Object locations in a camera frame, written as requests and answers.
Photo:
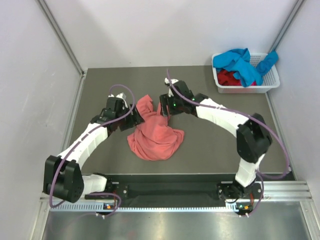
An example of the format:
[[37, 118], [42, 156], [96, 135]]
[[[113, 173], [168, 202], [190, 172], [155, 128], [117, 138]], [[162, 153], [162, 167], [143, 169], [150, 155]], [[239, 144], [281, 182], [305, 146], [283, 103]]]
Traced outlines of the pink t shirt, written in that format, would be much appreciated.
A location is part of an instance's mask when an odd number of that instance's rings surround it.
[[144, 122], [127, 137], [130, 150], [142, 160], [168, 160], [182, 144], [185, 132], [169, 126], [170, 118], [161, 115], [160, 105], [154, 109], [148, 94], [138, 100], [136, 108]]

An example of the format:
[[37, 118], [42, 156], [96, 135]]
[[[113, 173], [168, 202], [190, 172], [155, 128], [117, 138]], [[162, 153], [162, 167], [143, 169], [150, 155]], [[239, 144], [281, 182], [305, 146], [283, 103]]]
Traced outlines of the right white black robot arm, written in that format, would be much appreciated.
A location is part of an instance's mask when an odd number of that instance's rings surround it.
[[269, 132], [250, 117], [229, 111], [202, 93], [194, 95], [182, 80], [165, 78], [164, 83], [169, 90], [159, 97], [163, 116], [190, 114], [225, 129], [235, 137], [239, 167], [232, 183], [220, 187], [218, 194], [220, 199], [228, 201], [245, 198], [251, 193], [260, 163], [272, 144]]

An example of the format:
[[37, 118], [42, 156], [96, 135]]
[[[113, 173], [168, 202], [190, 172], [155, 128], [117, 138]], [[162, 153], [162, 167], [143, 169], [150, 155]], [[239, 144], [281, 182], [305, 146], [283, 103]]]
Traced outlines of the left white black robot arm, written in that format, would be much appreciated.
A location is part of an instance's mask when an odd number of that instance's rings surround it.
[[107, 177], [99, 173], [84, 175], [82, 167], [113, 132], [131, 129], [143, 122], [135, 105], [127, 104], [124, 93], [109, 95], [105, 108], [91, 119], [84, 132], [66, 150], [46, 159], [43, 192], [69, 203], [93, 193], [109, 198], [114, 187]]

